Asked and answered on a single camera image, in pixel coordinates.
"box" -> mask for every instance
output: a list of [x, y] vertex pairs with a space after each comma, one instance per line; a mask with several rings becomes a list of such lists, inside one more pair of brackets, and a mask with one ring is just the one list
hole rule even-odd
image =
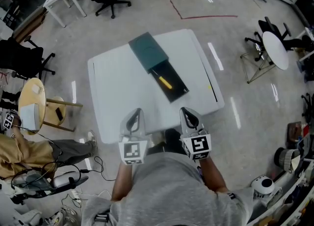
[[211, 151], [210, 134], [183, 138], [183, 149], [191, 160], [202, 160], [209, 157]]
[[143, 164], [147, 152], [147, 141], [119, 142], [121, 160], [126, 165]]
[[20, 118], [22, 121], [21, 127], [31, 131], [40, 130], [39, 108], [37, 104], [21, 107]]

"dark green folder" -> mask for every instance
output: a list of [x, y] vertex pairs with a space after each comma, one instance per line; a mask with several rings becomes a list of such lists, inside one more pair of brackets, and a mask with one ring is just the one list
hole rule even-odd
[[148, 32], [130, 41], [129, 45], [147, 73], [151, 72], [151, 68], [169, 59]]

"small round table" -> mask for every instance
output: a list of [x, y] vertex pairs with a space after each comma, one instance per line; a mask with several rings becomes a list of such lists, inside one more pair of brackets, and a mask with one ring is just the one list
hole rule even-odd
[[[269, 65], [265, 66], [267, 62], [267, 58], [265, 58], [263, 62], [261, 63], [261, 65], [258, 66], [256, 65], [256, 63], [253, 63], [251, 61], [250, 57], [246, 57], [247, 55], [249, 55], [249, 53], [244, 53], [240, 56], [241, 61], [243, 63], [245, 77], [248, 84], [254, 81], [255, 79], [261, 77], [266, 72], [270, 71], [272, 68], [276, 66], [281, 70], [287, 70], [289, 66], [289, 59], [287, 56], [287, 51], [284, 45], [282, 44], [282, 42], [280, 41], [280, 39], [276, 35], [268, 31], [263, 33], [262, 39], [263, 39], [263, 47], [265, 51], [267, 52], [268, 58], [271, 59], [271, 61], [269, 62]], [[249, 61], [253, 66], [257, 67], [257, 70], [254, 73], [254, 75], [251, 77], [251, 79], [248, 78], [243, 58]]]
[[[40, 90], [39, 93], [35, 93], [32, 88], [33, 85], [37, 85]], [[37, 104], [38, 105], [38, 112], [39, 112], [39, 125], [40, 128], [42, 125], [48, 125], [57, 129], [74, 132], [75, 129], [69, 129], [60, 126], [66, 116], [66, 106], [77, 106], [83, 107], [81, 104], [73, 104], [70, 102], [64, 102], [61, 97], [54, 97], [53, 99], [46, 98], [45, 88], [43, 83], [38, 78], [32, 78], [28, 80], [21, 92], [21, 96], [19, 99], [19, 115], [21, 114], [21, 107]], [[62, 119], [59, 120], [55, 110], [59, 108]], [[38, 131], [28, 132], [30, 135], [34, 135], [38, 133]]]
[[289, 66], [289, 59], [287, 51], [279, 38], [268, 31], [263, 33], [262, 38], [265, 50], [270, 59], [279, 69], [287, 70]]

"hand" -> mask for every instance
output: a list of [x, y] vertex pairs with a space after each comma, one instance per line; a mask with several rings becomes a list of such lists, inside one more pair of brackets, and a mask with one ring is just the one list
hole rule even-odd
[[20, 117], [18, 115], [16, 115], [16, 114], [13, 114], [13, 116], [14, 116], [14, 119], [13, 119], [12, 125], [20, 126], [21, 123], [22, 123]]

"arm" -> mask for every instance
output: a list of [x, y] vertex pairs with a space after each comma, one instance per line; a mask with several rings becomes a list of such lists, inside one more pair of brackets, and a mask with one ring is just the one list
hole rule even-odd
[[227, 192], [226, 183], [211, 157], [200, 160], [205, 185], [214, 192]]
[[132, 165], [120, 163], [117, 179], [113, 186], [112, 201], [119, 201], [126, 197], [132, 188]]
[[[13, 125], [20, 125], [20, 118], [18, 116], [14, 116]], [[18, 147], [23, 155], [23, 159], [26, 160], [29, 158], [29, 146], [27, 144], [28, 142], [24, 139], [24, 136], [20, 132], [20, 129], [16, 126], [12, 126], [11, 129], [15, 135], [15, 140], [18, 143]]]

